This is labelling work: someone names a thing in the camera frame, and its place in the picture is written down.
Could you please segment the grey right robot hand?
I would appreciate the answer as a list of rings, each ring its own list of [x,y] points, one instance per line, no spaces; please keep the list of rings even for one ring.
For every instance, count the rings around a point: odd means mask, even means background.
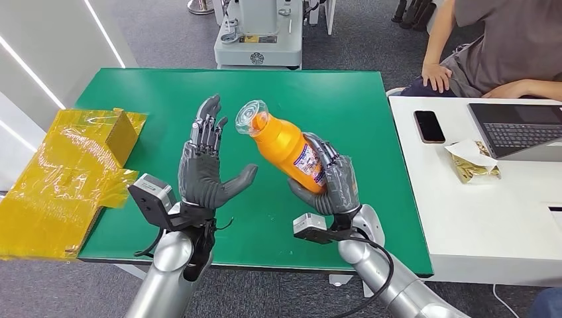
[[[296,180],[288,178],[292,193],[320,215],[349,213],[359,209],[361,203],[351,158],[340,154],[328,141],[312,132],[305,132],[304,138],[319,156],[325,172],[325,191],[313,193]]]

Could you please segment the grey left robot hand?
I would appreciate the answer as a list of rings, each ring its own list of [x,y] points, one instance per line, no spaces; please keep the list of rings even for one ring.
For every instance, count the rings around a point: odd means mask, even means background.
[[[182,201],[207,209],[217,209],[246,190],[258,172],[256,164],[248,164],[238,176],[225,182],[221,180],[219,151],[228,118],[217,117],[220,100],[220,95],[215,94],[200,105],[178,168]]]

